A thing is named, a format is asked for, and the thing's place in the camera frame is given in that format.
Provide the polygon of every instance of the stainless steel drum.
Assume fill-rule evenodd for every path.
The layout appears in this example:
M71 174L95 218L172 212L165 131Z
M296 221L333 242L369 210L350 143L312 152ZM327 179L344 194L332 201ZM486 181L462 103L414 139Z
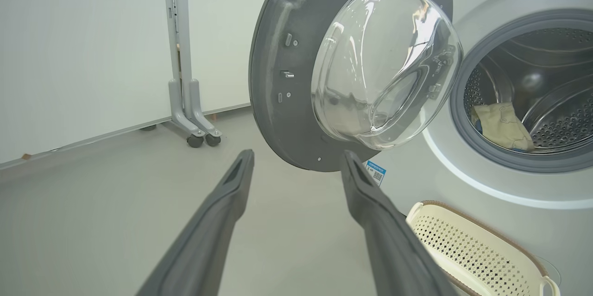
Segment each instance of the stainless steel drum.
M550 28L510 39L485 56L466 83L464 108L512 102L536 146L573 150L593 140L593 32Z

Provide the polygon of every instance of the laundry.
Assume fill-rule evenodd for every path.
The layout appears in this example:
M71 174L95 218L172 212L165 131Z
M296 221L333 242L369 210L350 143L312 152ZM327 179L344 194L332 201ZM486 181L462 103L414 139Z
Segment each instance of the laundry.
M485 138L511 150L534 150L531 135L515 115L510 102L474 106L472 123Z

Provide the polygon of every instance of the wheel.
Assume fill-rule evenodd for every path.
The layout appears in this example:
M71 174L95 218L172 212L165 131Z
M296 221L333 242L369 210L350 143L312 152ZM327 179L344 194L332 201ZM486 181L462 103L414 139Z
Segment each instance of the wheel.
M150 132L150 131L154 131L156 128L157 128L157 125L152 125L152 126L140 128L140 130L145 131L145 132Z
M195 135L191 135L187 138L187 144L191 146L191 148L200 148L204 143L204 137L198 137Z
M206 143L209 146L217 146L221 142L220 136L212 136L210 134L206 135Z

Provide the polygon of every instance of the qr code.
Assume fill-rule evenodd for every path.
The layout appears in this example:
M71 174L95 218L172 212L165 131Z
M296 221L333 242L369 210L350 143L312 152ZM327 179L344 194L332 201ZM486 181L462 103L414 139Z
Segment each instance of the qr code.
M379 181L379 182L380 182L380 181L381 181L381 179L383 179L383 174L381 174L381 173L379 173L379 172L375 171L375 174L373 174L373 176L372 176L372 177L373 177L373 178L375 178L375 179L377 179L377 181Z

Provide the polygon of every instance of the floor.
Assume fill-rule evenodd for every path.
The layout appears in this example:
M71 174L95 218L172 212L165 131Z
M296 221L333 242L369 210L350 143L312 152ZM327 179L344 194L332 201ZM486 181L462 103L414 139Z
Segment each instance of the floor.
M220 296L375 295L339 174L292 167L249 108L218 117L217 147L170 123L0 171L0 294L128 296L237 154L256 154Z

